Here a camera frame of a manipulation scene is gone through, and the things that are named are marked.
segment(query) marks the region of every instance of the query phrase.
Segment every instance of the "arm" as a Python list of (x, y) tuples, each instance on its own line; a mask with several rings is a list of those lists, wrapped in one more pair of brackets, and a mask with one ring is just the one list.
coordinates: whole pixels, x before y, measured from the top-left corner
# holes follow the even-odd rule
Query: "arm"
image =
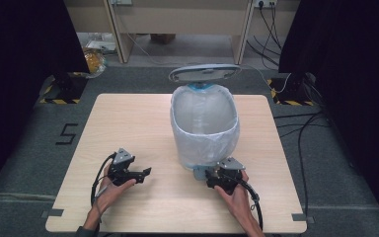
[(129, 180), (121, 186), (116, 186), (107, 177), (109, 166), (104, 170), (104, 178), (100, 185), (100, 195), (95, 199), (91, 210), (83, 226), (79, 227), (76, 236), (94, 236), (103, 213), (122, 195), (124, 191), (132, 187), (136, 180)]
[[(242, 179), (246, 182), (249, 180), (245, 171), (242, 171)], [(245, 188), (241, 185), (236, 186), (231, 196), (226, 194), (219, 186), (215, 186), (214, 189), (223, 197), (224, 201), (226, 201), (229, 212), (235, 217), (249, 237), (265, 237), (258, 222), (252, 216), (249, 207), (248, 192)]]

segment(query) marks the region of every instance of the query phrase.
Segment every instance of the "gray floor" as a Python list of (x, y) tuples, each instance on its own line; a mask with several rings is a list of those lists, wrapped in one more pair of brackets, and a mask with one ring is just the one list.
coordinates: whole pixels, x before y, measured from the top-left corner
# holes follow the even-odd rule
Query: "gray floor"
[[(73, 236), (47, 232), (45, 212), (51, 209), (57, 196), (96, 97), (101, 93), (172, 93), (177, 85), (169, 82), (167, 76), (176, 67), (193, 62), (233, 63), (229, 40), (228, 37), (177, 36), (171, 43), (162, 45), (150, 41), (148, 35), (139, 36), (136, 41), (150, 57), (139, 47), (134, 48), (127, 64), (120, 64), (116, 56), (107, 56), (106, 71), (89, 80), (78, 105), (37, 104), (17, 149), (0, 173), (0, 236)], [(261, 94), (269, 98), (297, 193), (306, 207), (299, 132), (284, 134), (301, 127), (299, 124), (304, 124), (310, 116), (277, 117), (315, 113), (320, 107), (276, 105), (260, 72), (252, 67), (260, 69), (265, 79), (286, 75), (268, 70), (261, 58), (248, 48), (243, 64), (246, 70), (221, 84), (233, 94)], [(66, 123), (78, 124), (68, 130), (76, 136), (71, 145), (55, 145), (68, 139), (60, 137)], [(301, 151), (310, 220), (302, 236), (379, 236), (377, 201), (364, 179), (351, 168), (326, 118), (319, 118), (306, 127)]]

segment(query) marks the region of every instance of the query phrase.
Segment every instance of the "open lid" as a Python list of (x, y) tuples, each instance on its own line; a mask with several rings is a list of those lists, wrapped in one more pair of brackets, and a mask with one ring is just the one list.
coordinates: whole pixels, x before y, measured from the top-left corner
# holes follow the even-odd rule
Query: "open lid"
[(173, 82), (206, 82), (228, 79), (241, 70), (234, 64), (202, 64), (175, 69), (169, 74), (169, 79)]

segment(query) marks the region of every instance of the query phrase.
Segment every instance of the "person's right hand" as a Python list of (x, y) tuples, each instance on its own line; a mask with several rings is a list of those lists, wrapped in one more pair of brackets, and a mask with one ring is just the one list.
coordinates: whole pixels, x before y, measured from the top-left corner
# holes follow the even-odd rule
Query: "person's right hand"
[[(245, 182), (248, 182), (249, 177), (246, 172), (241, 172), (242, 179)], [(219, 186), (215, 186), (214, 189), (224, 199), (230, 213), (236, 218), (248, 236), (264, 236), (258, 222), (252, 216), (248, 199), (248, 191), (245, 188), (241, 185), (237, 185), (232, 195), (226, 194), (226, 192)]]

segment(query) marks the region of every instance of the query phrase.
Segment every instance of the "light wood tabletop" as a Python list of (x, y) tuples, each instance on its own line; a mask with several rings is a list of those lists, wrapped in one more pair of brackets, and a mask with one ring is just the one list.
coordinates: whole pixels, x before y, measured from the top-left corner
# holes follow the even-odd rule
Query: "light wood tabletop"
[[(130, 171), (152, 167), (102, 217), (101, 230), (121, 233), (243, 233), (223, 199), (178, 158), (170, 94), (102, 94), (91, 111), (46, 229), (74, 232), (91, 207), (91, 187), (104, 160), (120, 147), (134, 155)], [(264, 96), (234, 95), (240, 119), (233, 157), (244, 164), (260, 196), (265, 233), (302, 233), (305, 221), (282, 145)]]

